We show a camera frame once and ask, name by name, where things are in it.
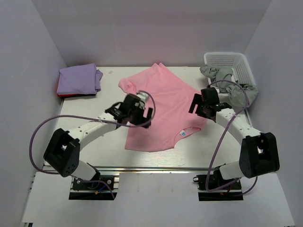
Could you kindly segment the pink t shirt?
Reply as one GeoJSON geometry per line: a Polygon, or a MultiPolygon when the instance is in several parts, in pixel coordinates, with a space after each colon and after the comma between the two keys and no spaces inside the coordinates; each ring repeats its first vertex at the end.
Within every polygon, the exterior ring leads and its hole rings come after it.
{"type": "Polygon", "coordinates": [[[127,94],[139,90],[149,92],[154,101],[147,107],[156,107],[149,128],[129,128],[125,149],[157,152],[174,148],[175,144],[202,130],[207,120],[189,113],[197,91],[173,74],[162,63],[119,81],[118,86],[127,94]]]}

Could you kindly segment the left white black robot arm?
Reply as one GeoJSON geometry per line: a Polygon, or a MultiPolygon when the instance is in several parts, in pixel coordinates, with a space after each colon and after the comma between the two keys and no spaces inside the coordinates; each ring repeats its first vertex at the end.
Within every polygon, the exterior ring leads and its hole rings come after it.
{"type": "Polygon", "coordinates": [[[57,129],[46,148],[44,160],[62,177],[72,176],[86,183],[100,179],[98,171],[80,160],[80,152],[88,144],[119,127],[149,128],[156,107],[146,107],[151,94],[139,91],[114,103],[97,118],[71,130],[57,129]]]}

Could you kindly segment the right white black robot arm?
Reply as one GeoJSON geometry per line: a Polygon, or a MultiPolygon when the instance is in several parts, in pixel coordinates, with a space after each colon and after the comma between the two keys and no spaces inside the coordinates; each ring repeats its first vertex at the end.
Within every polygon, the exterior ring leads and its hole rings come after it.
{"type": "Polygon", "coordinates": [[[238,117],[228,103],[221,103],[215,88],[207,87],[195,94],[189,112],[210,119],[224,127],[239,143],[239,160],[218,166],[206,177],[211,183],[229,183],[242,177],[253,178],[276,172],[280,168],[274,134],[263,133],[238,117]]]}

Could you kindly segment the grey crumpled t shirt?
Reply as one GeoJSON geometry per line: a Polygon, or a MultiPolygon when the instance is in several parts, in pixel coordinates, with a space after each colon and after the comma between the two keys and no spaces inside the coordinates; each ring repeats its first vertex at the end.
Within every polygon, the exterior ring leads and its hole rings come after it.
{"type": "Polygon", "coordinates": [[[251,84],[232,83],[233,71],[228,67],[217,67],[204,64],[200,72],[211,80],[212,86],[217,87],[221,93],[228,94],[233,106],[247,107],[255,100],[258,88],[251,84]]]}

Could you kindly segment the white plastic basket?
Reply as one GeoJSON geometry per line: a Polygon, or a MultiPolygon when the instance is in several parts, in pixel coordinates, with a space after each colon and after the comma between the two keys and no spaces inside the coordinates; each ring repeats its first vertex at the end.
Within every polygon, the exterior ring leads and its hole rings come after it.
{"type": "MultiPolygon", "coordinates": [[[[217,67],[228,67],[233,71],[232,83],[235,85],[251,84],[255,85],[253,74],[246,57],[241,53],[235,52],[208,52],[204,55],[204,64],[212,64],[217,67]]],[[[217,87],[214,87],[219,96],[229,97],[228,94],[221,93],[217,87]]]]}

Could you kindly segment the folded purple t shirt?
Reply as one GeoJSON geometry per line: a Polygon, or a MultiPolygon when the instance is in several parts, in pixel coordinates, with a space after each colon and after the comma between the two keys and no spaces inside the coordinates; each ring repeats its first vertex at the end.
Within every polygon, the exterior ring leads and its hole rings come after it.
{"type": "Polygon", "coordinates": [[[97,94],[102,77],[94,63],[60,69],[57,94],[97,94]]]}

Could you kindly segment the folded red t shirt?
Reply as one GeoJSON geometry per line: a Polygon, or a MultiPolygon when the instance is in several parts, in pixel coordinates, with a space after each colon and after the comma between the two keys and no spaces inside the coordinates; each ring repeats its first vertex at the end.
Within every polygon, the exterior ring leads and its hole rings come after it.
{"type": "Polygon", "coordinates": [[[96,94],[57,94],[58,97],[69,98],[69,97],[84,97],[84,96],[95,96],[96,94]]]}

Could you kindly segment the aluminium table rail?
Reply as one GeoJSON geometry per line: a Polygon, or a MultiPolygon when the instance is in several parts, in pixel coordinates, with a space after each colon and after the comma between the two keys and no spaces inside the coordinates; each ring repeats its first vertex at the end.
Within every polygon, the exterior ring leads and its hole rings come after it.
{"type": "Polygon", "coordinates": [[[175,150],[174,148],[160,152],[142,152],[128,150],[123,147],[126,142],[126,132],[129,128],[119,127],[115,131],[106,133],[94,140],[80,152],[80,160],[98,169],[153,169],[153,170],[209,170],[213,171],[218,166],[207,164],[202,158],[196,163],[186,163],[183,158],[193,148],[205,150],[212,140],[210,136],[201,142],[190,141],[186,148],[175,150]]]}

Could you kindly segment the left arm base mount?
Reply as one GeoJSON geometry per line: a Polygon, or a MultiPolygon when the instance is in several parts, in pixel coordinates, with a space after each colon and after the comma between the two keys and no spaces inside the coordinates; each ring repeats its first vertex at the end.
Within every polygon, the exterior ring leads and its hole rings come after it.
{"type": "Polygon", "coordinates": [[[77,178],[72,179],[69,200],[79,201],[113,201],[118,192],[119,174],[114,172],[101,172],[100,182],[85,183],[77,178]]]}

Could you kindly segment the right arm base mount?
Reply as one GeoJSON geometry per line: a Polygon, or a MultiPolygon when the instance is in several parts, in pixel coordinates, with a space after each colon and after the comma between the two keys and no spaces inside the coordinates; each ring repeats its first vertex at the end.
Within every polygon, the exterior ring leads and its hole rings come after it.
{"type": "Polygon", "coordinates": [[[242,186],[240,181],[231,184],[231,180],[223,180],[221,177],[210,175],[208,188],[206,189],[207,175],[196,175],[193,182],[197,184],[199,201],[242,201],[242,186]]]}

